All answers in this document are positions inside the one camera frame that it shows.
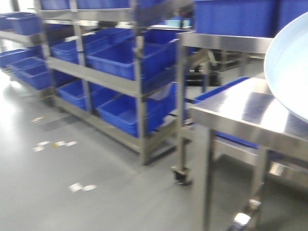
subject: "metal shelf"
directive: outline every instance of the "metal shelf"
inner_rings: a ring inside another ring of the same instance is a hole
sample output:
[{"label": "metal shelf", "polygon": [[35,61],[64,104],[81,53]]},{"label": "metal shelf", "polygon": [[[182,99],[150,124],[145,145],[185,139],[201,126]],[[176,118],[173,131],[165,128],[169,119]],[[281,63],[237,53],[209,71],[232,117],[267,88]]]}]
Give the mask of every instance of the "metal shelf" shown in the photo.
[{"label": "metal shelf", "polygon": [[[89,67],[85,67],[79,64],[74,64],[71,62],[67,62],[61,59],[57,59],[54,57],[49,57],[47,59],[47,64],[51,69],[55,69],[58,71],[65,72],[72,76],[76,76],[78,78],[84,79],[86,81],[90,81],[104,87],[113,89],[120,93],[137,97],[139,95],[139,85],[137,81],[129,80],[126,78],[122,78],[119,76],[111,75],[106,72],[98,71]],[[161,80],[168,80],[168,78],[174,75],[175,69],[169,68],[164,72],[157,75],[157,77]],[[155,84],[152,84],[146,92],[144,92],[143,96],[147,97],[152,93],[160,90],[162,87],[155,88]]]},{"label": "metal shelf", "polygon": [[[182,134],[185,134],[188,139],[192,140],[190,135],[193,135],[194,130],[189,128],[182,128]],[[215,137],[215,149],[216,155],[227,154],[228,156],[246,163],[251,166],[255,166],[257,163],[258,149],[248,147],[222,137]],[[300,167],[292,162],[286,162],[283,160],[271,161],[271,167],[269,173],[273,176],[282,176],[284,180],[290,180],[301,186],[307,187],[308,171],[306,168]]]},{"label": "metal shelf", "polygon": [[[85,122],[104,132],[108,136],[123,143],[130,149],[136,152],[140,152],[140,140],[138,138],[123,132],[117,127],[114,127],[113,125],[104,122],[101,118],[92,115],[57,96],[54,96],[54,100],[57,107],[62,108],[63,110],[68,111],[69,113],[81,118]],[[167,137],[169,137],[175,132],[175,120],[165,126],[157,128],[157,130],[159,130],[158,133],[150,134],[146,139],[148,153],[155,150],[155,148],[157,147],[157,143],[166,140]]]},{"label": "metal shelf", "polygon": [[[212,213],[212,184],[210,182],[213,180],[215,168],[213,154],[216,149],[215,131],[217,130],[258,144],[256,155],[251,158],[255,167],[251,178],[249,202],[244,209],[236,213],[236,218],[228,230],[239,226],[241,230],[246,230],[248,226],[253,229],[258,225],[257,219],[256,223],[249,222],[249,219],[254,220],[260,215],[258,213],[260,206],[264,203],[265,178],[268,173],[274,175],[280,182],[287,179],[291,181],[287,183],[293,186],[295,182],[306,188],[308,186],[307,123],[291,114],[286,108],[283,112],[285,119],[277,120],[282,113],[277,112],[276,108],[277,106],[283,108],[283,106],[270,93],[265,79],[250,78],[233,88],[236,91],[232,88],[225,89],[211,99],[191,108],[196,124],[193,140],[196,154],[193,163],[195,181],[192,188],[192,204],[195,208],[192,222],[194,231],[209,230],[208,227],[210,227],[208,222]],[[236,101],[228,100],[241,95],[242,92],[245,92],[247,97]],[[245,107],[235,115],[232,110],[238,104],[245,105]],[[221,110],[221,108],[230,108],[230,110]],[[238,159],[246,161],[244,158],[247,157],[248,155],[245,154],[238,156]],[[242,222],[238,219],[239,214],[241,217],[245,214],[249,216],[249,219]]]},{"label": "metal shelf", "polygon": [[138,9],[137,13],[133,8],[118,9],[77,9],[77,10],[42,10],[42,18],[46,20],[72,21],[113,21],[113,22],[138,22],[140,26],[150,26],[151,21],[161,18],[164,15],[174,13],[180,8],[190,7],[190,0],[166,0],[145,9]]},{"label": "metal shelf", "polygon": [[[131,1],[132,5],[137,4],[137,0]],[[136,8],[122,8],[122,9],[76,9],[76,0],[71,0],[70,10],[42,10],[39,0],[35,0],[35,6],[38,14],[43,19],[43,23],[52,24],[67,24],[73,25],[75,35],[77,36],[77,50],[79,51],[79,63],[74,64],[66,62],[54,57],[50,57],[49,52],[45,54],[47,64],[49,68],[59,70],[70,75],[76,76],[82,79],[83,90],[86,98],[87,111],[83,111],[73,105],[55,97],[58,106],[71,112],[72,114],[82,118],[86,122],[97,127],[99,130],[109,134],[119,142],[124,143],[126,146],[140,153],[140,159],[142,164],[150,162],[150,154],[166,152],[167,150],[157,150],[159,144],[163,143],[168,136],[175,132],[175,123],[173,120],[171,123],[160,126],[153,132],[147,134],[147,121],[146,121],[146,100],[151,93],[158,91],[162,88],[162,85],[174,80],[175,68],[167,68],[164,72],[153,77],[149,81],[143,81],[142,78],[142,55],[144,43],[141,37],[142,29],[147,26],[163,20],[163,17],[167,14],[172,14],[180,8],[191,7],[191,0],[166,0],[160,4],[156,4],[152,7],[145,9]],[[98,21],[116,21],[116,22],[133,22],[131,28],[135,32],[136,47],[134,52],[134,64],[135,64],[135,80],[129,80],[109,73],[101,72],[85,65],[84,45],[82,42],[82,33],[84,33],[82,26],[97,25]],[[159,83],[152,81],[153,79],[159,80]],[[139,137],[132,137],[117,128],[114,128],[110,124],[103,122],[100,118],[92,115],[91,108],[91,95],[89,91],[89,83],[93,82],[123,94],[136,98],[136,109],[138,119],[138,132]]]},{"label": "metal shelf", "polygon": [[6,75],[8,75],[11,81],[18,82],[20,85],[24,86],[29,92],[31,92],[32,95],[37,96],[41,100],[47,99],[54,94],[53,87],[45,88],[42,90],[37,90],[36,88],[32,87],[31,85],[17,78],[10,69],[3,68],[1,69],[1,71],[5,73]]},{"label": "metal shelf", "polygon": [[40,44],[42,42],[42,34],[34,34],[34,35],[20,35],[16,34],[13,31],[0,31],[0,39],[7,39],[10,41],[18,42],[25,44],[27,46],[34,46]]},{"label": "metal shelf", "polygon": [[[74,35],[74,29],[72,27],[65,27],[56,30],[50,30],[47,32],[50,40],[59,40]],[[20,35],[13,31],[0,30],[0,39],[7,39],[10,41],[18,42],[26,46],[39,45],[43,42],[43,34],[33,35]]]},{"label": "metal shelf", "polygon": [[209,35],[194,32],[179,34],[182,46],[265,54],[272,38]]}]

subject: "stainless steel tabletop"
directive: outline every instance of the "stainless steel tabletop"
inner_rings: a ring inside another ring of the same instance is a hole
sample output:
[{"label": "stainless steel tabletop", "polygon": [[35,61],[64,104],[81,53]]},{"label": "stainless steel tabletop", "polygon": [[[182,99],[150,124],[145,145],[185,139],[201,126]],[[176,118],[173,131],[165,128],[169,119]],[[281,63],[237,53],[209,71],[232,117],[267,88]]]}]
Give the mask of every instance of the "stainless steel tabletop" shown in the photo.
[{"label": "stainless steel tabletop", "polygon": [[308,124],[275,99],[264,79],[245,80],[191,111],[197,124],[308,161]]}]

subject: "shelf rack leg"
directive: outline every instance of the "shelf rack leg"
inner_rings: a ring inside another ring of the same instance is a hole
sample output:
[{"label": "shelf rack leg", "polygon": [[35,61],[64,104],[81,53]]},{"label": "shelf rack leg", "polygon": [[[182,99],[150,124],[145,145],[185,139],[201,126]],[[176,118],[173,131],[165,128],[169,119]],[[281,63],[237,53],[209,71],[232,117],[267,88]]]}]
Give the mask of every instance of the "shelf rack leg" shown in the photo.
[{"label": "shelf rack leg", "polygon": [[[132,8],[137,11],[137,0],[131,0]],[[135,47],[134,47],[134,63],[135,63],[135,80],[138,84],[137,96],[137,118],[138,118],[138,136],[139,136],[139,155],[140,162],[147,165],[150,160],[147,145],[147,118],[146,118],[146,99],[142,94],[142,57],[144,56],[144,37],[142,35],[143,27],[138,26],[138,19],[134,22]]]},{"label": "shelf rack leg", "polygon": [[256,212],[252,221],[248,224],[250,228],[256,228],[260,222],[261,206],[266,185],[266,175],[270,167],[270,156],[267,148],[260,146],[258,149],[257,165],[254,168],[253,181],[251,185],[251,196],[249,205]]},{"label": "shelf rack leg", "polygon": [[[42,14],[41,14],[42,6],[41,6],[41,3],[40,3],[40,0],[34,0],[34,8],[35,8],[35,11],[38,14],[38,16],[41,17],[42,16]],[[49,38],[48,38],[48,35],[47,35],[48,34],[47,33],[48,26],[47,26],[46,23],[44,23],[43,20],[41,21],[41,26],[43,28],[43,31],[41,33],[41,46],[42,46],[43,56],[45,58],[48,58],[51,55],[50,46],[49,46]],[[52,86],[50,95],[48,95],[48,96],[52,96],[54,94],[54,88],[56,87],[56,84],[55,84],[55,80],[54,80],[54,77],[53,77],[53,70],[48,68],[48,72],[51,76],[51,86]]]},{"label": "shelf rack leg", "polygon": [[[77,2],[76,0],[70,0],[70,8],[71,11],[77,11]],[[78,23],[77,19],[73,20],[73,26],[74,26],[74,32],[75,35],[77,35],[77,40],[76,40],[76,44],[77,44],[77,52],[78,52],[78,60],[79,60],[79,64],[82,66],[86,65],[86,58],[85,58],[85,54],[84,54],[84,46],[83,46],[83,42],[82,42],[82,32],[81,32],[81,26]],[[90,94],[90,89],[89,89],[89,83],[86,80],[82,80],[82,88],[83,88],[83,92],[84,92],[84,96],[86,99],[86,109],[88,113],[92,112],[92,106],[91,106],[91,94]]]},{"label": "shelf rack leg", "polygon": [[20,11],[18,0],[11,0],[13,11]]},{"label": "shelf rack leg", "polygon": [[188,179],[189,169],[186,167],[186,152],[185,152],[185,138],[181,135],[181,129],[184,126],[186,117],[185,96],[186,96],[186,81],[185,75],[188,73],[187,68],[188,47],[182,45],[181,39],[178,41],[178,63],[177,63],[177,165],[172,167],[175,180],[180,185],[188,185],[191,181]]}]

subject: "stainless steel table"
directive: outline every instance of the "stainless steel table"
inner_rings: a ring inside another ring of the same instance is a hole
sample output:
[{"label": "stainless steel table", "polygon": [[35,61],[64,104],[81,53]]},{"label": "stainless steel table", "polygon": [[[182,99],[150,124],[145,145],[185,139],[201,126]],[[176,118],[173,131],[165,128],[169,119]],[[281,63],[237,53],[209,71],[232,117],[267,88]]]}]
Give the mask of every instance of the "stainless steel table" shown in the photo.
[{"label": "stainless steel table", "polygon": [[227,230],[255,228],[265,176],[271,172],[270,151],[308,161],[308,124],[289,113],[272,95],[266,80],[258,78],[245,80],[196,104],[191,113],[196,123],[192,231],[208,231],[210,227],[216,130],[259,144],[250,200]]}]

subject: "paper scrap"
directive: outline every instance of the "paper scrap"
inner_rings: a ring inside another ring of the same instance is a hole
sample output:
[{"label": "paper scrap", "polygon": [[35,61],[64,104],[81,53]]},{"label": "paper scrap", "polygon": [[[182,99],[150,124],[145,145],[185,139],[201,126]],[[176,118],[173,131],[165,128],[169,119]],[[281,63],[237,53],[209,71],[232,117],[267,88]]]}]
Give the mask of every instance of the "paper scrap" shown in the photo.
[{"label": "paper scrap", "polygon": [[44,119],[44,118],[45,118],[44,116],[41,116],[41,117],[32,119],[31,122],[32,122],[32,123],[38,123],[39,121],[41,121],[41,120]]},{"label": "paper scrap", "polygon": [[37,153],[37,152],[40,152],[40,151],[42,151],[44,149],[45,149],[44,146],[39,146],[39,147],[33,148],[33,151]]},{"label": "paper scrap", "polygon": [[77,143],[78,143],[77,141],[72,141],[72,142],[66,143],[65,145],[66,145],[66,147],[69,147],[69,146],[75,145]]},{"label": "paper scrap", "polygon": [[47,144],[50,144],[50,141],[44,141],[44,142],[38,143],[37,146],[44,146]]},{"label": "paper scrap", "polygon": [[59,141],[59,142],[53,143],[53,146],[55,146],[55,147],[61,147],[61,146],[64,146],[64,145],[66,145],[65,141]]},{"label": "paper scrap", "polygon": [[68,186],[68,188],[72,193],[75,193],[79,190],[83,190],[84,187],[80,183],[75,183],[72,184],[71,186]]},{"label": "paper scrap", "polygon": [[97,188],[97,185],[91,184],[91,185],[87,185],[87,186],[83,187],[82,191],[88,192],[88,191],[91,191],[91,190],[96,189],[96,188]]}]

